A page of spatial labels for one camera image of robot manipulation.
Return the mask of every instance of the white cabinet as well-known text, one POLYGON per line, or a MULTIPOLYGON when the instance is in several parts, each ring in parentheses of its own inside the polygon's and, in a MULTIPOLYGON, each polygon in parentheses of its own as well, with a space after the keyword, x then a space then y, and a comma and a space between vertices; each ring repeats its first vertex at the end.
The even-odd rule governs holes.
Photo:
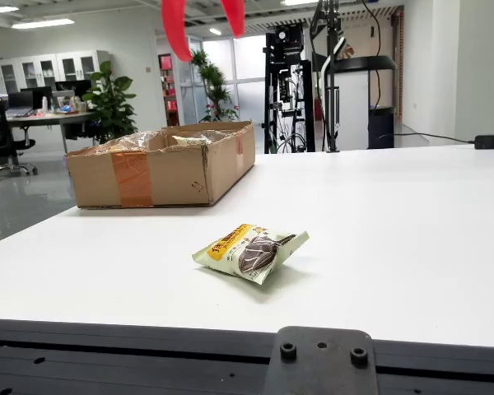
POLYGON ((39 86, 56 91, 56 81, 89 80, 107 60, 109 53, 93 50, 1 60, 0 95, 39 86))
POLYGON ((61 81, 89 80, 110 55, 105 51, 58 53, 57 60, 61 81))
POLYGON ((7 95, 19 91, 19 75, 15 60, 0 62, 0 94, 7 95))
POLYGON ((31 56, 15 60, 21 75, 22 88, 51 86, 55 90, 55 82, 61 80, 58 72, 57 55, 31 56))

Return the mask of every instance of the white wall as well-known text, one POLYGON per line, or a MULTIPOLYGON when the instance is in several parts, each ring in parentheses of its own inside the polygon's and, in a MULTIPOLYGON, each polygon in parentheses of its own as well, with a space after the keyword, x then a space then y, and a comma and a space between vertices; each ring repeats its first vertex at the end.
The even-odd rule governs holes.
POLYGON ((0 29, 0 58, 99 49, 110 52, 114 75, 133 79, 130 103, 139 130, 166 125, 154 18, 148 8, 73 16, 74 25, 34 30, 0 29))
POLYGON ((422 133, 431 130, 432 31, 433 0, 407 1, 404 6, 403 123, 422 133))
POLYGON ((494 134, 494 0, 410 0, 404 25, 403 123, 461 140, 494 134))
MULTIPOLYGON (((430 86, 431 134, 453 137, 458 87, 460 0, 437 0, 433 5, 430 86)), ((432 145, 453 144, 451 141, 429 137, 432 145)))
POLYGON ((168 44, 167 39, 157 39, 156 49, 158 55, 165 55, 167 53, 172 53, 172 48, 170 47, 170 44, 168 44))
POLYGON ((480 6, 461 0, 456 137, 462 139, 494 134, 494 0, 480 6))

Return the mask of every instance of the yellow label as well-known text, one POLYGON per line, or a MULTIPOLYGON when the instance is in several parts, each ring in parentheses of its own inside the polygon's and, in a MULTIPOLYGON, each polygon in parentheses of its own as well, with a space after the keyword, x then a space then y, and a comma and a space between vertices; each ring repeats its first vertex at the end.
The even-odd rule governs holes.
POLYGON ((221 261, 223 255, 236 244, 238 241, 244 237, 249 230, 253 228, 252 225, 240 225, 236 229, 234 229, 230 234, 225 236, 223 239, 219 240, 215 243, 208 251, 207 255, 214 259, 215 261, 221 261))

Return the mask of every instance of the open cardboard box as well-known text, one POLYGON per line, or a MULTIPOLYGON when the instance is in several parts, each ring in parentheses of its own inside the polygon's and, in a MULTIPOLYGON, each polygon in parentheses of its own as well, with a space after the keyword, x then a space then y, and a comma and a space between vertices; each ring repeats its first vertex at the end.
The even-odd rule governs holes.
POLYGON ((79 207, 211 206, 253 166, 254 128, 251 122, 163 128, 70 152, 67 158, 79 207), (189 146, 173 138, 207 130, 227 136, 189 146))

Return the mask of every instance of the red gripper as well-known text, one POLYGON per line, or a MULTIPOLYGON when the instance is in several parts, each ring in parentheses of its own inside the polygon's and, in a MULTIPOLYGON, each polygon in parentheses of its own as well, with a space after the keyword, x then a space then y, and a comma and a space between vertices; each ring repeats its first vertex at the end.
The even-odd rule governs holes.
MULTIPOLYGON (((163 0, 161 15, 166 38, 175 55, 182 62, 192 59, 184 33, 184 6, 186 0, 163 0)), ((221 0, 231 25, 232 34, 238 38, 245 31, 245 10, 243 0, 221 0)))

